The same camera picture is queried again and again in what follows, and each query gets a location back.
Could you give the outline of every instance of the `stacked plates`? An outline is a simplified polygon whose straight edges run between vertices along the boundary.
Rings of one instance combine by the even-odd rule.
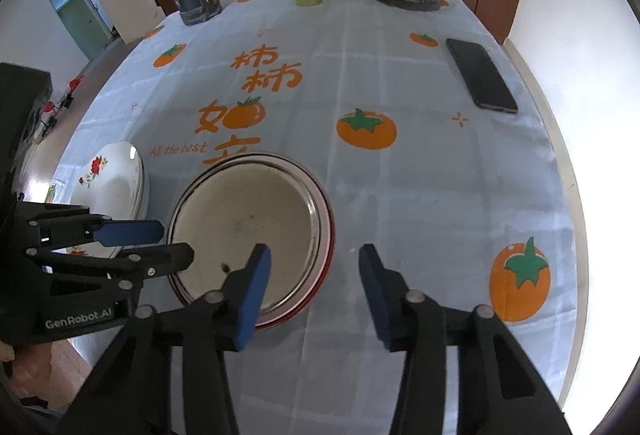
[[[271,274],[257,328],[279,325],[302,310],[329,269],[334,226],[313,176],[271,154],[226,157],[186,189],[174,209],[167,243],[186,241],[193,263],[170,275],[188,304],[219,289],[246,265],[256,243],[271,249]]]
[[[140,154],[130,142],[101,148],[73,183],[71,204],[87,206],[92,214],[113,220],[142,220],[149,204],[149,181]],[[66,249],[74,255],[113,258],[121,249],[94,241]]]

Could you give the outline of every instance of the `red flower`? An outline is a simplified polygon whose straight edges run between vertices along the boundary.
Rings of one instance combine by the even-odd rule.
[[[102,162],[102,157],[96,157],[91,163],[91,173],[95,173],[96,175],[100,173],[100,163]]]

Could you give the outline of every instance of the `door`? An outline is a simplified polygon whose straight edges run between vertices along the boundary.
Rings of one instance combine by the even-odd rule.
[[[84,0],[67,0],[56,12],[88,59],[95,59],[111,43]]]

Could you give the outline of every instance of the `tablecloth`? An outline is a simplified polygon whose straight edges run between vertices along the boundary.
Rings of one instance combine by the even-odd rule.
[[[320,181],[335,216],[331,269],[300,314],[227,356],[241,432],[388,433],[403,355],[386,353],[373,330],[357,269],[366,242],[443,306],[500,308],[500,296],[511,296],[503,316],[526,317],[509,327],[557,397],[575,328],[573,226],[534,102],[473,13],[460,0],[434,13],[375,0],[222,1],[222,14],[194,27],[172,14],[135,48],[88,109],[55,178],[69,181],[60,197],[68,202],[93,153],[131,141],[149,174],[148,218],[163,224],[190,181],[226,155],[275,152]],[[488,50],[517,115],[474,106],[447,38]],[[522,303],[499,288],[513,255],[539,264],[516,271]],[[141,303],[180,306],[166,279],[146,282]],[[111,336],[74,342],[95,363]],[[447,371],[453,433],[454,349]],[[174,429],[183,433],[179,357],[172,380]]]

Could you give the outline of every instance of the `black smartphone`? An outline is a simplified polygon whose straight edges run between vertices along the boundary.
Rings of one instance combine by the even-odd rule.
[[[499,112],[518,113],[518,105],[487,51],[478,43],[447,39],[476,106]]]

